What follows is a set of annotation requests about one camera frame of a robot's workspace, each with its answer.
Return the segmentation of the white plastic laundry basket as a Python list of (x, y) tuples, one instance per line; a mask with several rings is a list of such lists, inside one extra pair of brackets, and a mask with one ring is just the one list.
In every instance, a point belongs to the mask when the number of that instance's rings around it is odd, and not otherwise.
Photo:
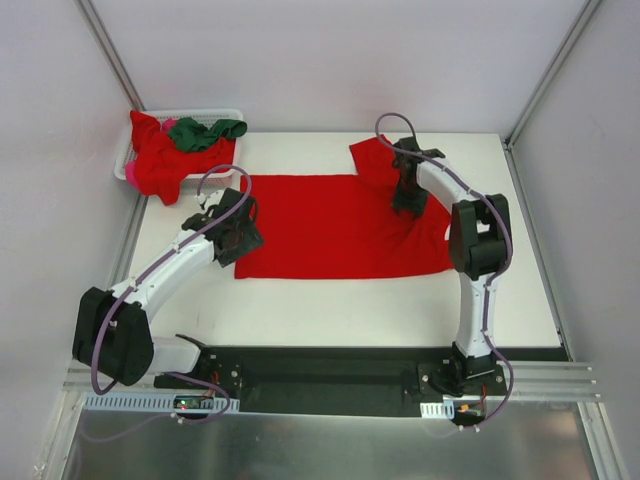
[(214, 187), (231, 185), (239, 138), (247, 123), (234, 109), (130, 112), (130, 126), (116, 156), (114, 173), (141, 194), (166, 205), (177, 202), (187, 179), (208, 177)]

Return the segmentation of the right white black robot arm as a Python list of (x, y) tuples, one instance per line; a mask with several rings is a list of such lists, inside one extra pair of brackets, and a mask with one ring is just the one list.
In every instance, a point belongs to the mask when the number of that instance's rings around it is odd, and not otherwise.
[(428, 374), (435, 391), (470, 395), (495, 373), (493, 315), (499, 277), (513, 256), (510, 213), (502, 194), (472, 188), (438, 149), (422, 150), (414, 136), (392, 145), (399, 172), (392, 208), (419, 217), (438, 201), (451, 217), (448, 255), (460, 280), (460, 320), (447, 364)]

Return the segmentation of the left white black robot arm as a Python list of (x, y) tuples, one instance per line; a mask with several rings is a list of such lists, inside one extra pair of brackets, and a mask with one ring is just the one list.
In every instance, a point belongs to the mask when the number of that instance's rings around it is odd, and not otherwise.
[(72, 343), (74, 360), (90, 367), (93, 389), (99, 375), (125, 386), (145, 375), (176, 373), (192, 389), (211, 378), (206, 345), (184, 334), (156, 337), (150, 324), (161, 307), (192, 276), (218, 264), (225, 268), (259, 249), (258, 202), (227, 188), (198, 197), (199, 212), (187, 218), (171, 244), (149, 265), (106, 290), (81, 297)]

